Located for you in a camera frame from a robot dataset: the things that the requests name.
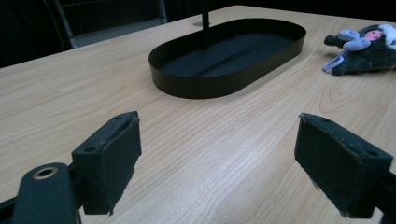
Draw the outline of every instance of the gray plush toy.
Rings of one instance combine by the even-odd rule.
[[[343,49],[323,66],[323,71],[335,76],[396,67],[396,29],[389,24],[371,25],[358,32],[343,30],[327,35],[324,44]]]

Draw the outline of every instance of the dark background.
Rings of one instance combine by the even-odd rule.
[[[159,17],[157,0],[60,0],[74,35]],[[198,15],[202,0],[164,0],[168,22]],[[232,5],[378,21],[396,21],[394,3],[369,1],[212,0],[209,10]],[[71,49],[53,0],[0,0],[0,67]]]

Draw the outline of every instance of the chair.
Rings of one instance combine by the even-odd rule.
[[[163,0],[51,0],[73,48],[167,23]]]
[[[72,48],[47,0],[0,0],[0,67]]]

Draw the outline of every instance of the wood grain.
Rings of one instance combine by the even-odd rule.
[[[324,37],[382,21],[226,7],[211,25],[244,18],[291,21],[302,53],[234,94],[188,100],[159,91],[149,53],[199,31],[201,17],[171,22],[0,70],[0,200],[22,176],[71,152],[113,116],[137,111],[143,154],[113,216],[83,223],[378,223],[341,217],[295,161],[301,113],[332,119],[396,156],[396,74],[334,77]]]

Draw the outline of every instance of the black metal rod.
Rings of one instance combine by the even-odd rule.
[[[204,32],[205,44],[210,44],[209,35],[209,0],[203,0],[202,2],[202,26]]]

